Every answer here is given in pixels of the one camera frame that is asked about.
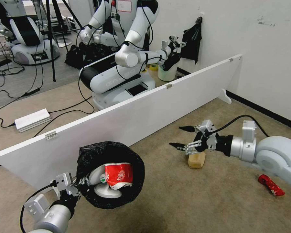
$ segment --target red wrapper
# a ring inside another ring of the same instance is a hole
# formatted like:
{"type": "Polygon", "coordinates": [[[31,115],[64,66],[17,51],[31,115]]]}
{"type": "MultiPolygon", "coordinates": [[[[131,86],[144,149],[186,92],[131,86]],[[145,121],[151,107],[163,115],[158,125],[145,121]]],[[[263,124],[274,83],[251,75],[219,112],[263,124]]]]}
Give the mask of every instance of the red wrapper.
{"type": "Polygon", "coordinates": [[[105,164],[106,180],[114,190],[133,184],[133,166],[130,163],[105,164]]]}
{"type": "Polygon", "coordinates": [[[279,188],[267,175],[260,175],[258,181],[265,185],[274,196],[283,196],[285,192],[279,188]]]}

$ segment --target roll of tape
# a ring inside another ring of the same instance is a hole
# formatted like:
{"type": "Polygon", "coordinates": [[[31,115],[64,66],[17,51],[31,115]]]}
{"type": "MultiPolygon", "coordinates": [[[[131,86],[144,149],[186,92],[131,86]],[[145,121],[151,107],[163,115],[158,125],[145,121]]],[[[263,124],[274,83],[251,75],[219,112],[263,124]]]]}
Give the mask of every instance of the roll of tape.
{"type": "Polygon", "coordinates": [[[150,70],[155,71],[155,70],[158,70],[158,65],[157,64],[151,64],[149,68],[150,68],[150,70]]]}

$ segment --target red paper cup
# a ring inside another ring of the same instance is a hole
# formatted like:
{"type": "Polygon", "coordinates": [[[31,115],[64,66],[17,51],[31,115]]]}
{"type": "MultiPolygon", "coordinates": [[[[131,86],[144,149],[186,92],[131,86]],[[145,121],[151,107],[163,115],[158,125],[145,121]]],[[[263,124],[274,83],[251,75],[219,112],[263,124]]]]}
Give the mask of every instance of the red paper cup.
{"type": "Polygon", "coordinates": [[[133,166],[130,163],[107,163],[105,173],[111,189],[117,190],[133,184],[133,166]]]}

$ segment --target trash bin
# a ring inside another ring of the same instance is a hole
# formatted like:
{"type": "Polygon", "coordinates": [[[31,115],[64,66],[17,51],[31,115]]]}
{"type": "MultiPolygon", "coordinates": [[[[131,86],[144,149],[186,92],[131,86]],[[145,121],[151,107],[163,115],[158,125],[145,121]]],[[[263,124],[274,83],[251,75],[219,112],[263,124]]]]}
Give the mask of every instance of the trash bin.
{"type": "Polygon", "coordinates": [[[164,64],[158,68],[158,78],[162,81],[172,81],[176,77],[180,54],[172,52],[164,64]]]}

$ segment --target robot elbow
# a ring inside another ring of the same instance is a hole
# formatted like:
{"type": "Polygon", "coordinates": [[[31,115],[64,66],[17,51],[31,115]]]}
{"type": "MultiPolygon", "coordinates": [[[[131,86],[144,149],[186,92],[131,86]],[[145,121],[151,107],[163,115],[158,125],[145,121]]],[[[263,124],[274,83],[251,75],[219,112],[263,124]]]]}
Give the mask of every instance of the robot elbow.
{"type": "Polygon", "coordinates": [[[115,54],[115,62],[123,67],[135,67],[138,64],[138,56],[132,52],[118,51],[115,54]]]}

